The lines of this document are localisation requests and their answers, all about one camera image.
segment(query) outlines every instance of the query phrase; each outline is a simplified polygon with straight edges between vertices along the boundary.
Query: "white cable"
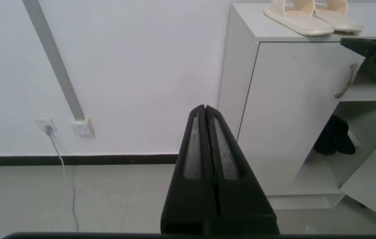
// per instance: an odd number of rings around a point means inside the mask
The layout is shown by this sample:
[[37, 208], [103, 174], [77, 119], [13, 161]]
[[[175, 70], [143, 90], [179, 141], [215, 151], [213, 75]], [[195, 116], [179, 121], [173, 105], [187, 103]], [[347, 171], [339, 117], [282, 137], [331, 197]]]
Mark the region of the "white cable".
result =
[[55, 149], [55, 151], [56, 151], [56, 154], [58, 155], [58, 158], [60, 158], [60, 160], [61, 160], [62, 172], [64, 173], [64, 178], [66, 179], [66, 181], [67, 181], [67, 185], [68, 185], [68, 187], [70, 188], [71, 193], [72, 193], [72, 211], [73, 211], [73, 218], [74, 218], [74, 222], [76, 223], [76, 232], [78, 232], [78, 231], [79, 231], [79, 222], [77, 221], [77, 217], [76, 217], [76, 209], [75, 209], [76, 192], [74, 191], [74, 187], [73, 187], [73, 185], [70, 183], [70, 181], [69, 181], [68, 178], [67, 178], [66, 169], [65, 169], [65, 167], [64, 167], [64, 160], [62, 160], [61, 154], [60, 154], [60, 152], [58, 151], [58, 149], [56, 148], [55, 141], [54, 141], [54, 139], [52, 138], [52, 127], [51, 127], [51, 126], [48, 127], [48, 126], [49, 126], [49, 125], [46, 125], [46, 126], [45, 126], [45, 133], [49, 136], [50, 141], [52, 142], [52, 145], [54, 146], [54, 149]]

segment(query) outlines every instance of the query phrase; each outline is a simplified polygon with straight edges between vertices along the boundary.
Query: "shelf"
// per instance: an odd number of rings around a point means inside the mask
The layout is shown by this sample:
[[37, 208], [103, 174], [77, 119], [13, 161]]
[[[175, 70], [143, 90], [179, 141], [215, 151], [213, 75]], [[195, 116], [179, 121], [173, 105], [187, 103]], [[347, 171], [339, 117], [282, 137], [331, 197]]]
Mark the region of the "shelf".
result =
[[271, 196], [268, 201], [274, 210], [330, 209], [345, 195]]
[[[361, 143], [349, 130], [348, 135], [354, 146], [358, 149]], [[339, 194], [339, 181], [333, 172], [329, 161], [338, 157], [349, 157], [351, 155], [321, 155], [311, 150], [305, 163], [300, 168], [293, 184], [283, 195], [336, 195]]]
[[375, 102], [376, 101], [376, 81], [366, 73], [358, 72], [355, 83], [349, 87], [343, 97], [342, 102]]

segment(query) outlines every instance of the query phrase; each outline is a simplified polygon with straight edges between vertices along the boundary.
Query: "floor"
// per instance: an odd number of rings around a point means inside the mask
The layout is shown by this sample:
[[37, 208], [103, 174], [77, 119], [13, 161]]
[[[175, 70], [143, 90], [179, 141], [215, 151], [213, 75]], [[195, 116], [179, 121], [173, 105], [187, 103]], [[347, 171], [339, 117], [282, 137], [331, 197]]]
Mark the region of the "floor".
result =
[[[159, 233], [173, 165], [67, 166], [81, 232]], [[332, 210], [276, 211], [283, 234], [376, 234], [376, 214], [351, 199]], [[0, 238], [75, 230], [61, 167], [0, 167]]]

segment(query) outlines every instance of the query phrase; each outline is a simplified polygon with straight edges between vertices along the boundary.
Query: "black shoe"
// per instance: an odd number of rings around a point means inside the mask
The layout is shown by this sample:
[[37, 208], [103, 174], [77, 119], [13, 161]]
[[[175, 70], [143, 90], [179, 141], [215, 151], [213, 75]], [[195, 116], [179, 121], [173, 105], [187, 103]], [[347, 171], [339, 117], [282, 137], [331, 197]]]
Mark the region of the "black shoe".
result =
[[347, 134], [349, 124], [344, 119], [332, 115], [328, 121], [328, 130], [331, 132], [331, 141], [336, 151], [347, 155], [355, 154], [356, 148]]
[[321, 135], [318, 137], [318, 140], [314, 145], [315, 151], [322, 155], [334, 155], [335, 146], [331, 138], [331, 132], [328, 130], [328, 127], [325, 126], [321, 132]]

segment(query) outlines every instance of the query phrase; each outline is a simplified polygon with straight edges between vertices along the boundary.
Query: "wall switch plate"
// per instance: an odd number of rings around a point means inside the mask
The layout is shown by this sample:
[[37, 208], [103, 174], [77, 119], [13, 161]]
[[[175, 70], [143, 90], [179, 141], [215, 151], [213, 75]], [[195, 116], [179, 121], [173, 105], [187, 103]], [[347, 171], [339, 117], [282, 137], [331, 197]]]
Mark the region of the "wall switch plate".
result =
[[45, 125], [50, 125], [52, 127], [52, 131], [56, 132], [54, 122], [52, 122], [51, 118], [35, 118], [35, 124], [42, 132], [45, 132]]
[[71, 123], [73, 131], [79, 136], [90, 136], [94, 135], [94, 128], [92, 127], [92, 122], [90, 118], [86, 118], [83, 121], [74, 121]]

